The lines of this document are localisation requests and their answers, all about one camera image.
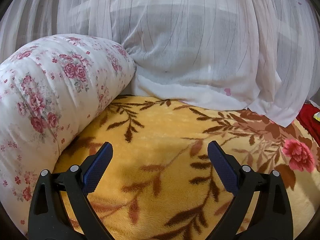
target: pink heart-shaped spot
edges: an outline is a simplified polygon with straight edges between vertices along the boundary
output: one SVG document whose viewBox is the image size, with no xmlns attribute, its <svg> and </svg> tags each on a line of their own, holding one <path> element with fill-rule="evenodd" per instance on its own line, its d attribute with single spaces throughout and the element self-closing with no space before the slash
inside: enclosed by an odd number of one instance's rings
<svg viewBox="0 0 320 240">
<path fill-rule="evenodd" d="M 231 96 L 231 89 L 230 89 L 230 88 L 226 88 L 224 91 L 225 91 L 225 93 L 226 93 L 226 95 L 227 95 L 228 97 Z"/>
</svg>

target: sheer white curtain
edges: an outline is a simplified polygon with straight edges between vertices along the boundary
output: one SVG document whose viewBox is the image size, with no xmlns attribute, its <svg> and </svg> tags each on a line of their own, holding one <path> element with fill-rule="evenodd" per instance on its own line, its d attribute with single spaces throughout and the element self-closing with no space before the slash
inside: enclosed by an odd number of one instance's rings
<svg viewBox="0 0 320 240">
<path fill-rule="evenodd" d="M 320 87 L 318 31 L 308 0 L 14 0 L 0 62 L 43 36 L 108 38 L 138 65 L 128 93 L 286 126 Z"/>
</svg>

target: textured blue pad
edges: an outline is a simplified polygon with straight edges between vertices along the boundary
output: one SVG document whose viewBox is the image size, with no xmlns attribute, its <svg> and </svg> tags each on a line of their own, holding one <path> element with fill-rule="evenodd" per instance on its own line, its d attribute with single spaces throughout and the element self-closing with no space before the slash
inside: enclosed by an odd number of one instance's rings
<svg viewBox="0 0 320 240">
<path fill-rule="evenodd" d="M 97 157 L 83 176 L 82 192 L 89 194 L 95 191 L 101 177 L 108 167 L 113 155 L 111 143 L 103 145 L 97 152 Z"/>
<path fill-rule="evenodd" d="M 214 141 L 208 145 L 208 157 L 226 190 L 236 196 L 239 191 L 238 176 L 226 159 L 226 154 Z"/>
</svg>

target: floral comforter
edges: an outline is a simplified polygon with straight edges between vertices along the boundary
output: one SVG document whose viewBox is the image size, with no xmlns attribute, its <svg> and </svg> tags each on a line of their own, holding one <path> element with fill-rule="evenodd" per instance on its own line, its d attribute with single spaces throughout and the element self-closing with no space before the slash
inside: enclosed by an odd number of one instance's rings
<svg viewBox="0 0 320 240">
<path fill-rule="evenodd" d="M 205 239 L 232 199 L 208 160 L 212 140 L 241 164 L 281 173 L 297 236 L 320 202 L 320 148 L 297 120 L 283 128 L 247 110 L 216 112 L 120 96 L 65 149 L 55 171 L 80 164 L 109 141 L 113 159 L 89 200 L 114 238 Z M 248 226 L 257 198 L 240 230 Z"/>
</svg>

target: metal rivet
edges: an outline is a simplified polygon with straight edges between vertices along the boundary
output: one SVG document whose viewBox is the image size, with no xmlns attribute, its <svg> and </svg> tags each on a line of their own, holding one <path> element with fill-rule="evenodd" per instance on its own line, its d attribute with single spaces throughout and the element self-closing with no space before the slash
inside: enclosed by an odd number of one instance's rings
<svg viewBox="0 0 320 240">
<path fill-rule="evenodd" d="M 279 171 L 273 171 L 272 174 L 275 175 L 276 177 L 279 177 L 279 176 L 280 176 Z"/>
<path fill-rule="evenodd" d="M 70 170 L 72 172 L 75 172 L 75 171 L 79 170 L 79 166 L 78 165 L 73 165 L 73 166 L 71 166 Z"/>
<path fill-rule="evenodd" d="M 245 172 L 250 172 L 251 171 L 251 168 L 247 165 L 243 166 L 242 169 L 245 171 Z"/>
<path fill-rule="evenodd" d="M 41 176 L 45 176 L 45 175 L 47 175 L 48 174 L 48 170 L 43 170 L 43 171 L 41 171 Z"/>
</svg>

